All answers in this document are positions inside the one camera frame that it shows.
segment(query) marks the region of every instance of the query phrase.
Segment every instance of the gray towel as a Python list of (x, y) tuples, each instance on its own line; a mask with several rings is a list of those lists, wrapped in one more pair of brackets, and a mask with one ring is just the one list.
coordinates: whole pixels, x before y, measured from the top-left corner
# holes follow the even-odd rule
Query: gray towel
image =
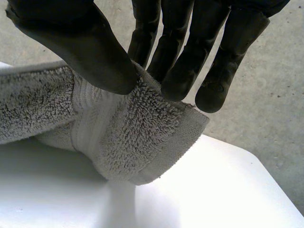
[(160, 84), (135, 67), (139, 79), (129, 95), (92, 86), (63, 61), (0, 70), (0, 144), (35, 136), (84, 153), (109, 180), (153, 181), (209, 119), (188, 104), (165, 101)]

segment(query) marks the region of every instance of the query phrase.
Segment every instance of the hand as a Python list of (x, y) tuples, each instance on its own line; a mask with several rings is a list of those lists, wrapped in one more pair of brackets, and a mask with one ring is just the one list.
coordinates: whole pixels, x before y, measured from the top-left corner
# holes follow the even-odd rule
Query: hand
[[(161, 83), (163, 96), (171, 101), (186, 97), (200, 73), (217, 34), (228, 17), (224, 36), (204, 82), (195, 98), (207, 113), (218, 111), (249, 46), (268, 26), (268, 17), (289, 0), (132, 0), (136, 29), (128, 54), (143, 67), (155, 42), (163, 12), (164, 30), (148, 72)], [(190, 37), (183, 45), (191, 11)]]
[(130, 93), (137, 73), (93, 0), (9, 0), (7, 16), (92, 85)]

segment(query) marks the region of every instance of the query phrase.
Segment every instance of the white surface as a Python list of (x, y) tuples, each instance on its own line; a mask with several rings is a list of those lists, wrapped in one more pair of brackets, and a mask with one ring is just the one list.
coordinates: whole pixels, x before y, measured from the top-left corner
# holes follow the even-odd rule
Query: white surface
[(2, 63), (2, 62), (0, 62), (0, 69), (1, 68), (6, 68), (6, 67), (10, 67), (11, 65), (8, 65), (8, 64), (6, 64), (6, 63)]
[(1, 228), (303, 228), (259, 160), (202, 136), (155, 182), (107, 182), (81, 154), (0, 146)]

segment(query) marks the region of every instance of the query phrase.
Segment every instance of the gloved hand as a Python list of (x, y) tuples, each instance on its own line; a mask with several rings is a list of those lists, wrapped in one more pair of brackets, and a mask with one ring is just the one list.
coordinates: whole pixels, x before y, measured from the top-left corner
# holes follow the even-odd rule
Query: gloved hand
[[(182, 100), (196, 80), (229, 15), (218, 53), (196, 104), (218, 111), (247, 49), (289, 0), (132, 0), (136, 30), (129, 56), (146, 66), (163, 11), (164, 31), (148, 72), (162, 83), (162, 94)], [(190, 13), (190, 37), (179, 59)], [(25, 34), (62, 57), (91, 84), (127, 94), (137, 75), (93, 0), (9, 0), (7, 15)]]
[[(132, 0), (136, 30), (129, 56), (146, 66), (163, 13), (164, 30), (148, 72), (159, 82), (163, 96), (181, 101), (200, 73), (228, 16), (224, 36), (204, 82), (196, 94), (197, 107), (218, 111), (247, 49), (289, 0)], [(177, 59), (193, 10), (190, 37)]]
[(134, 89), (134, 66), (93, 0), (9, 0), (6, 12), (92, 85), (122, 95)]

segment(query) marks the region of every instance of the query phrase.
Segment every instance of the concrete floor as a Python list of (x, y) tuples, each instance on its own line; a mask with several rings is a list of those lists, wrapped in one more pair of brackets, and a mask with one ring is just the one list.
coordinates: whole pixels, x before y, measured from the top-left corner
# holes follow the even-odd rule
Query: concrete floor
[[(127, 49), (135, 25), (131, 1), (95, 2)], [(6, 18), (5, 7), (0, 0), (0, 61), (23, 65), (59, 59), (19, 32)], [(224, 107), (208, 114), (205, 134), (252, 152), (304, 214), (303, 0), (291, 1), (271, 21), (244, 58)], [(221, 35), (186, 102), (193, 103)]]

